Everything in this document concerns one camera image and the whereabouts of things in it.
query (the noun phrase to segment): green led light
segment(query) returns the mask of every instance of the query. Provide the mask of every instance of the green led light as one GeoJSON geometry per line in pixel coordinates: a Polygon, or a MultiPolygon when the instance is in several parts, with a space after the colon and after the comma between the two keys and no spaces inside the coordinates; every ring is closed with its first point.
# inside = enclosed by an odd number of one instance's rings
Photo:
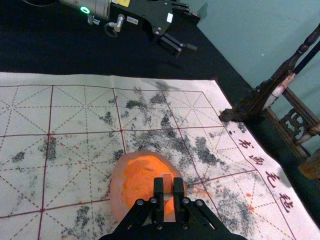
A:
{"type": "Polygon", "coordinates": [[[90,13],[90,10],[89,10],[87,7],[85,7],[85,6],[82,6],[82,7],[80,8],[80,10],[81,10],[82,12],[84,12],[85,14],[89,14],[89,13],[90,13]]]}

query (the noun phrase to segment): robotic arm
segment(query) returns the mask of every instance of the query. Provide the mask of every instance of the robotic arm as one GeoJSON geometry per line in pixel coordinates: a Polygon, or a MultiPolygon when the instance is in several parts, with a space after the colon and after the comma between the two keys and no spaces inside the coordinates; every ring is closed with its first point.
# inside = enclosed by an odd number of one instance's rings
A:
{"type": "Polygon", "coordinates": [[[200,17],[190,12],[189,5],[179,0],[24,0],[26,3],[45,7],[57,1],[87,14],[90,25],[107,21],[104,30],[116,38],[124,26],[139,27],[151,37],[154,45],[162,45],[177,57],[183,52],[193,52],[197,47],[183,43],[167,31],[174,15],[197,24],[200,17]]]}

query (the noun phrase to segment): calligraphy practice grid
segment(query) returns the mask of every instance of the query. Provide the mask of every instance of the calligraphy practice grid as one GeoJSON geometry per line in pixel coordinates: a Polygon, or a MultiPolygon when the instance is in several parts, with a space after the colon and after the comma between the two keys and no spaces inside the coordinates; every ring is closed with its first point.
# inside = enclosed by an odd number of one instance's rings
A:
{"type": "Polygon", "coordinates": [[[0,239],[112,233],[113,168],[123,154],[144,150],[167,157],[188,197],[203,199],[232,233],[320,238],[278,163],[243,123],[219,120],[230,105],[214,81],[8,73],[0,80],[0,239]]]}

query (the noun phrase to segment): teal wall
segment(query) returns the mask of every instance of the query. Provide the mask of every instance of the teal wall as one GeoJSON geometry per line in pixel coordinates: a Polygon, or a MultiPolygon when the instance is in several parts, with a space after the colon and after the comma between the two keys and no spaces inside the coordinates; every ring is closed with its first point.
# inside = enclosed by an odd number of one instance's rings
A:
{"type": "MultiPolygon", "coordinates": [[[[252,86],[267,80],[320,22],[319,0],[183,0],[202,16],[198,27],[252,86]]],[[[320,117],[320,53],[290,85],[320,117]]],[[[282,97],[272,110],[282,118],[290,105],[282,97]]],[[[311,152],[320,137],[305,144],[311,152]]]]}

